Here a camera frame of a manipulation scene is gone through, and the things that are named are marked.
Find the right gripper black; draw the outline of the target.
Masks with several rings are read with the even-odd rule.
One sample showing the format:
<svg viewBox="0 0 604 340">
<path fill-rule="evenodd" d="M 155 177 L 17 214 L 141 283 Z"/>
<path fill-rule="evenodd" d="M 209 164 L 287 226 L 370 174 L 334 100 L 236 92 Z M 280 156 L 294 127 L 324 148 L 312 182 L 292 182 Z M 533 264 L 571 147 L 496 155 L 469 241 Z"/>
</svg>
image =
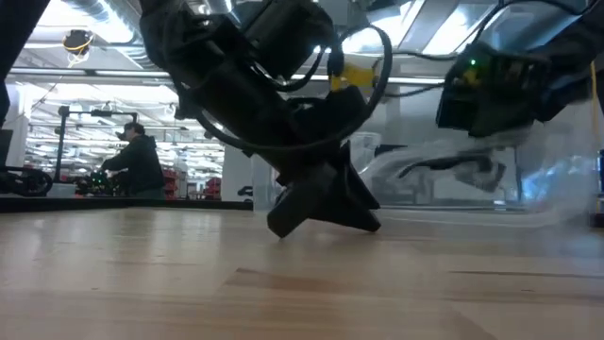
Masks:
<svg viewBox="0 0 604 340">
<path fill-rule="evenodd" d="M 490 46 L 474 47 L 471 61 L 475 63 L 472 89 L 477 103 L 471 135 L 486 137 L 531 122 L 530 111 L 545 87 L 551 61 Z M 494 192 L 506 172 L 503 163 L 493 163 L 488 156 L 461 155 L 415 162 L 398 175 L 405 177 L 417 167 L 443 171 L 455 166 L 457 181 L 483 192 Z"/>
</svg>

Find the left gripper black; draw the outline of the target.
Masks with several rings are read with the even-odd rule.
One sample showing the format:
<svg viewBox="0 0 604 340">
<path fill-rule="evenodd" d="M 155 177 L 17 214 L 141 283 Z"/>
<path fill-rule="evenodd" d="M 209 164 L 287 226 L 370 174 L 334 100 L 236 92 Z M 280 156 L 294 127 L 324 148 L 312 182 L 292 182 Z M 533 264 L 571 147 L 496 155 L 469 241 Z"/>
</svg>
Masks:
<svg viewBox="0 0 604 340">
<path fill-rule="evenodd" d="M 381 227 L 374 214 L 380 205 L 352 165 L 350 142 L 303 148 L 322 140 L 306 142 L 294 132 L 288 99 L 253 68 L 233 60 L 182 63 L 181 98 L 207 111 L 239 139 L 234 146 L 264 158 L 288 184 L 267 215 L 279 238 L 309 217 L 368 232 Z"/>
</svg>

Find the clear plastic wrapper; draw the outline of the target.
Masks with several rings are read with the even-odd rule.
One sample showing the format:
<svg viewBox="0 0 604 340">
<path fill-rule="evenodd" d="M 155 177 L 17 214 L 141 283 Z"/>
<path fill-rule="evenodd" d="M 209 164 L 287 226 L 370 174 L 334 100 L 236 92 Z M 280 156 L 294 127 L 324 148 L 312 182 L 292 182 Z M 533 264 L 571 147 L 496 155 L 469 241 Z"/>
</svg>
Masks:
<svg viewBox="0 0 604 340">
<path fill-rule="evenodd" d="M 478 215 L 478 222 L 428 220 L 426 217 L 378 217 L 382 221 L 417 221 L 475 226 L 537 228 L 596 209 L 599 192 L 598 151 L 604 143 L 604 113 L 597 101 L 571 104 L 552 121 L 484 139 L 451 132 L 433 141 L 411 144 L 375 157 L 361 178 L 380 208 L 482 207 L 512 211 L 508 219 Z M 455 167 L 433 171 L 412 163 L 461 155 L 488 156 L 506 166 L 494 192 L 483 192 L 455 179 Z"/>
</svg>

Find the clear plastic storage box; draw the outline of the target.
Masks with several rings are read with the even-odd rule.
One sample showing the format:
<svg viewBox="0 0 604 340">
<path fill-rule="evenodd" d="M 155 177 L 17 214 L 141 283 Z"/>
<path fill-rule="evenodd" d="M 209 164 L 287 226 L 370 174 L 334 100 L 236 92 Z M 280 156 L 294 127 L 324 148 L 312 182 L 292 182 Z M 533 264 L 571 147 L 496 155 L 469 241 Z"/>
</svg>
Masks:
<svg viewBox="0 0 604 340">
<path fill-rule="evenodd" d="M 345 152 L 348 159 L 350 159 L 349 138 L 347 140 L 349 149 Z M 265 160 L 263 160 L 262 158 L 260 158 L 257 155 L 254 155 L 251 158 L 251 172 L 252 172 L 251 186 L 253 187 L 253 197 L 250 198 L 250 200 L 253 201 L 254 211 L 255 212 L 267 212 L 270 208 L 272 208 L 274 206 L 274 204 L 277 201 L 277 197 L 284 190 L 284 188 L 280 184 L 277 183 L 278 172 L 275 169 L 273 169 Z M 351 163 L 351 167 L 348 170 L 348 176 L 347 176 L 348 188 L 349 188 L 350 192 L 353 192 L 353 191 L 360 192 L 361 191 L 360 189 L 356 188 L 356 186 L 361 181 L 361 172 L 358 172 Z"/>
</svg>

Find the red storage bins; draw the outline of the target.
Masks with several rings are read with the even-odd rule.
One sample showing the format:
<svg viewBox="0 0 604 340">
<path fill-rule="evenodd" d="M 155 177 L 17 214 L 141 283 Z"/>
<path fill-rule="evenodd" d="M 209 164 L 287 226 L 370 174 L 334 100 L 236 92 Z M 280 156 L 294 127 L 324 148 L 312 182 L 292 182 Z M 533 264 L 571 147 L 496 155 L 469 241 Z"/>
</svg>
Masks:
<svg viewBox="0 0 604 340">
<path fill-rule="evenodd" d="M 210 178 L 206 181 L 203 196 L 208 200 L 221 200 L 222 180 L 220 178 Z"/>
<path fill-rule="evenodd" d="M 163 169 L 164 193 L 167 199 L 176 199 L 178 192 L 178 174 L 172 169 Z"/>
</svg>

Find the black robot green lights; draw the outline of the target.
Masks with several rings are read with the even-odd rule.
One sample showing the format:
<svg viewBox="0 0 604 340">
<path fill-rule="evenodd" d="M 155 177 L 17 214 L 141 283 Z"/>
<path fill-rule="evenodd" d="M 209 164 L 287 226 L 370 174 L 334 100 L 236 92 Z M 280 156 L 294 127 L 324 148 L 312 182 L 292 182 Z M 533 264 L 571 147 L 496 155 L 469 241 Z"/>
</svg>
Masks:
<svg viewBox="0 0 604 340">
<path fill-rule="evenodd" d="M 118 188 L 116 180 L 106 171 L 90 172 L 75 184 L 75 193 L 80 196 L 114 196 Z"/>
</svg>

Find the black monitor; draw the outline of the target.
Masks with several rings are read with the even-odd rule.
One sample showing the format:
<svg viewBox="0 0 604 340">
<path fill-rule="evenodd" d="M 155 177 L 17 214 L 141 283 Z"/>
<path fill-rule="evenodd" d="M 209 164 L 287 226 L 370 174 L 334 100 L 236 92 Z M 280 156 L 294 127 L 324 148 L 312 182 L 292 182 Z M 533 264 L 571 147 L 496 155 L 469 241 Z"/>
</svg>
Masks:
<svg viewBox="0 0 604 340">
<path fill-rule="evenodd" d="M 11 129 L 0 129 L 0 167 L 6 165 L 12 135 Z"/>
</svg>

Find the black aluminium table frame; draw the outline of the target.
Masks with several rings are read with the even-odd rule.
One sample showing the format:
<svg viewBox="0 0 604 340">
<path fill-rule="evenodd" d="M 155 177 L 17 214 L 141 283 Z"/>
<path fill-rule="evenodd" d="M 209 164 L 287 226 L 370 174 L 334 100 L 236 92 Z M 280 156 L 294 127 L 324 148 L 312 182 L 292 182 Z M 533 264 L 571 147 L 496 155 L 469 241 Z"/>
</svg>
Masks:
<svg viewBox="0 0 604 340">
<path fill-rule="evenodd" d="M 0 213 L 42 213 L 60 211 L 83 211 L 127 208 L 158 208 L 183 210 L 218 210 L 252 212 L 250 202 L 223 202 L 207 200 L 149 200 L 133 198 L 52 198 L 52 197 L 17 197 L 0 196 Z M 501 218 L 512 218 L 514 212 L 504 211 L 502 207 L 403 207 L 401 209 L 382 208 L 377 211 L 382 217 L 426 217 L 428 220 L 443 220 L 445 222 L 461 222 L 463 217 L 469 217 L 471 222 L 478 222 L 478 215 L 495 214 Z"/>
</svg>

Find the black robot rig frame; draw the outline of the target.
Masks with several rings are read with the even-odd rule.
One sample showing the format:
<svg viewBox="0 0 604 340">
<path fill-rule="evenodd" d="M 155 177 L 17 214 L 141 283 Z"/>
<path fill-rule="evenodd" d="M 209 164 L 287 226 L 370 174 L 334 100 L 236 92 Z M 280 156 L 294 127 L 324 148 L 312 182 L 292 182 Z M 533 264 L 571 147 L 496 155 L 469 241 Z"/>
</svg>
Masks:
<svg viewBox="0 0 604 340">
<path fill-rule="evenodd" d="M 139 120 L 138 114 L 136 112 L 119 112 L 115 110 L 71 110 L 69 106 L 60 106 L 58 110 L 58 114 L 60 117 L 60 126 L 59 126 L 59 146 L 57 151 L 57 160 L 55 166 L 55 173 L 53 177 L 54 182 L 60 182 L 60 168 L 62 164 L 62 154 L 64 148 L 64 140 L 65 140 L 65 132 L 67 119 L 71 114 L 89 114 L 91 117 L 111 117 L 112 115 L 126 115 L 132 118 L 133 122 L 137 122 Z"/>
</svg>

